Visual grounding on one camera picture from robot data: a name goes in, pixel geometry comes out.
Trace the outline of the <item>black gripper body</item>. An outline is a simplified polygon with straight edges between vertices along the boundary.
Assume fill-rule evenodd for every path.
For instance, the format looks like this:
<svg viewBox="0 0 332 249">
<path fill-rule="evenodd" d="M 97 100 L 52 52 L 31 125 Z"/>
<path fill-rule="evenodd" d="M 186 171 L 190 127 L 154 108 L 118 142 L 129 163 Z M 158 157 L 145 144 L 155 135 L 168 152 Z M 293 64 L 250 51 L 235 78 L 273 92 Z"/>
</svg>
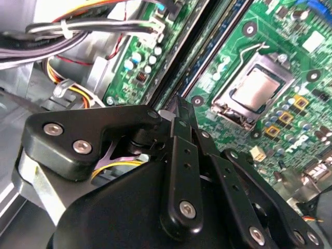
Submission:
<svg viewBox="0 0 332 249">
<path fill-rule="evenodd" d="M 160 222 L 165 164 L 148 163 L 74 201 L 53 234 L 53 248 L 246 248 L 217 199 L 218 187 L 201 180 L 203 228 L 185 241 Z"/>
</svg>

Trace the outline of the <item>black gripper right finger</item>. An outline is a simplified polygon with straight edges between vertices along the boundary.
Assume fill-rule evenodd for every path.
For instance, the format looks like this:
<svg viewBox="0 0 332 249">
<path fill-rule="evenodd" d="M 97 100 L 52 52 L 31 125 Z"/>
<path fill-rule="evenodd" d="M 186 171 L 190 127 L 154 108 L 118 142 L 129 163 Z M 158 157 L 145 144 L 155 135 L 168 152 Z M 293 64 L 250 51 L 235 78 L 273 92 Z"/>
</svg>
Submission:
<svg viewBox="0 0 332 249">
<path fill-rule="evenodd" d="M 319 235 L 253 169 L 245 153 L 219 151 L 199 129 L 193 105 L 181 100 L 198 146 L 199 166 L 213 184 L 217 209 L 233 248 L 324 248 Z"/>
</svg>

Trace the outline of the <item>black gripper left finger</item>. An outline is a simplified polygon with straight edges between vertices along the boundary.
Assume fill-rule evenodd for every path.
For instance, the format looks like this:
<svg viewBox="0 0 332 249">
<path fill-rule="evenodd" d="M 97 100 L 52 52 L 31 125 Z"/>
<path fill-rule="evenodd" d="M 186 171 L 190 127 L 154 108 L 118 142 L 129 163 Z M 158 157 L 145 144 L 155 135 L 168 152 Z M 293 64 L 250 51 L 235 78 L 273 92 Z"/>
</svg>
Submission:
<svg viewBox="0 0 332 249">
<path fill-rule="evenodd" d="M 145 166 L 165 164 L 160 222 L 165 231 L 200 231 L 203 199 L 198 147 L 181 100 L 163 116 L 146 105 L 46 112 L 22 136 L 22 178 L 56 226 L 84 195 Z"/>
</svg>

